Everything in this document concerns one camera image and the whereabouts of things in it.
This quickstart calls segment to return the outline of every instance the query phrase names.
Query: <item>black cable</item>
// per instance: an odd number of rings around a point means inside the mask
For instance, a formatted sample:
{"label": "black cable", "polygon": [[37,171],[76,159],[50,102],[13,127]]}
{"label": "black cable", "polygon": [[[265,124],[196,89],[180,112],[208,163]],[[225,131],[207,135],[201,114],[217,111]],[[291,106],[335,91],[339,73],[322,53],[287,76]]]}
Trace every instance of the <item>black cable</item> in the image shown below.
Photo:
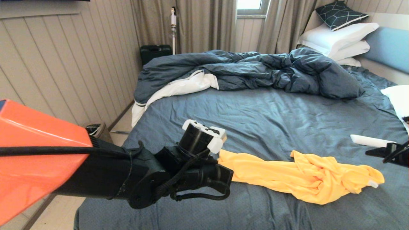
{"label": "black cable", "polygon": [[210,199],[210,200],[215,200],[215,201],[222,201],[224,199],[226,199],[227,197],[229,197],[230,195],[230,188],[229,186],[221,181],[216,181],[213,180],[212,183],[214,184],[219,184],[222,185],[223,187],[226,188],[226,193],[224,195],[221,196],[215,196],[215,195],[210,195],[210,194],[205,194],[205,193],[188,193],[188,194],[183,194],[183,195],[177,195],[176,193],[171,194],[171,198],[175,201],[181,201],[181,200],[185,200],[185,199],[190,199],[190,198],[205,198],[205,199]]}
{"label": "black cable", "polygon": [[92,154],[95,156],[108,156],[115,158],[129,157],[128,154],[124,154],[122,152],[94,147],[53,147],[53,146],[0,147],[0,157],[32,155],[66,155],[66,154]]}
{"label": "black cable", "polygon": [[126,189],[126,183],[128,182],[131,174],[132,174],[132,168],[133,168],[133,163],[132,163],[132,159],[134,157],[138,157],[139,154],[141,154],[142,150],[144,149],[144,144],[141,140],[138,141],[139,144],[139,148],[138,149],[134,149],[133,151],[129,151],[129,161],[130,161],[130,167],[129,167],[129,173],[128,176],[126,177],[126,179],[124,180],[124,182],[122,183],[122,185],[119,187],[118,192],[111,198],[109,198],[108,200],[112,200],[115,197],[119,196],[123,191],[125,191]]}
{"label": "black cable", "polygon": [[201,151],[199,154],[195,155],[192,157],[190,160],[188,160],[183,167],[177,172],[171,179],[169,179],[167,182],[159,186],[158,188],[155,189],[155,195],[154,198],[155,200],[159,200],[162,196],[165,196],[171,187],[182,177],[183,173],[192,165],[194,164],[199,158],[202,157],[204,154],[208,154],[209,150],[205,149]]}

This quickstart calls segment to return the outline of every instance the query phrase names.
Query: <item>dark pillow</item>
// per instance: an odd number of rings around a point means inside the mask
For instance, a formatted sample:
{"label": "dark pillow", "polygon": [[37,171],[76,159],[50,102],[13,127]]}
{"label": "dark pillow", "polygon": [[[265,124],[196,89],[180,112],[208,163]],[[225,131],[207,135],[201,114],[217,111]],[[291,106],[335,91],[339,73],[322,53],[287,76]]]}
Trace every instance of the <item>dark pillow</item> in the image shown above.
{"label": "dark pillow", "polygon": [[351,10],[344,1],[333,2],[322,7],[318,7],[319,17],[327,24],[332,31],[341,29],[366,19],[369,15]]}

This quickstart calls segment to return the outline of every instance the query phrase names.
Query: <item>headboard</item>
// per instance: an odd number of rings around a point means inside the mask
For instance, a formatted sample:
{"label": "headboard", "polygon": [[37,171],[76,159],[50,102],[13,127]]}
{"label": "headboard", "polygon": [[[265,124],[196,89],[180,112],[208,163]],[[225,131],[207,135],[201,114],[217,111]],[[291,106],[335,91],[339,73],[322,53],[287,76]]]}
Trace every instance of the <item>headboard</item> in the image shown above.
{"label": "headboard", "polygon": [[[356,56],[363,67],[400,85],[409,85],[409,15],[371,13],[364,23],[378,23],[379,28],[366,37],[368,53]],[[314,11],[305,31],[323,23]]]}
{"label": "headboard", "polygon": [[370,45],[360,57],[376,61],[409,74],[409,31],[379,27],[366,36]]}

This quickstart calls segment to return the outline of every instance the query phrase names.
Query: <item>black suitcase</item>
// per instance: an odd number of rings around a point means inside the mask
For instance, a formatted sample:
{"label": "black suitcase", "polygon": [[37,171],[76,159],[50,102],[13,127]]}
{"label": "black suitcase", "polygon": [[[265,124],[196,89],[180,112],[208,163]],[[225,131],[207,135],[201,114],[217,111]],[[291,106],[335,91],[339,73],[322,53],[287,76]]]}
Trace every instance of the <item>black suitcase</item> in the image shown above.
{"label": "black suitcase", "polygon": [[139,51],[141,53],[142,65],[145,65],[154,58],[172,55],[170,45],[143,45]]}

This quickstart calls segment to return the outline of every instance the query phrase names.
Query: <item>white pillow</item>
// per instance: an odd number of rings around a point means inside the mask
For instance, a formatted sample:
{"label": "white pillow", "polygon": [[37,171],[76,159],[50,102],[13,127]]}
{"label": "white pillow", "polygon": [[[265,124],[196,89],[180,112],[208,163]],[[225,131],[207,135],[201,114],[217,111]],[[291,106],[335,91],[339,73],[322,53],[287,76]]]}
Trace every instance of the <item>white pillow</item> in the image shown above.
{"label": "white pillow", "polygon": [[381,92],[389,97],[396,115],[409,134],[409,125],[402,119],[402,117],[409,116],[409,85],[392,86],[381,90]]}
{"label": "white pillow", "polygon": [[357,59],[352,58],[352,57],[341,59],[341,60],[338,60],[336,62],[339,65],[351,65],[351,66],[357,66],[357,67],[362,66],[360,61],[358,61]]}
{"label": "white pillow", "polygon": [[332,56],[341,49],[356,44],[378,27],[377,23],[358,23],[331,31],[324,23],[301,35],[297,44],[311,47],[326,56]]}
{"label": "white pillow", "polygon": [[369,44],[362,40],[359,41],[351,46],[348,46],[344,49],[339,50],[333,55],[328,56],[334,61],[339,61],[348,57],[357,56],[359,54],[363,54],[369,51]]}

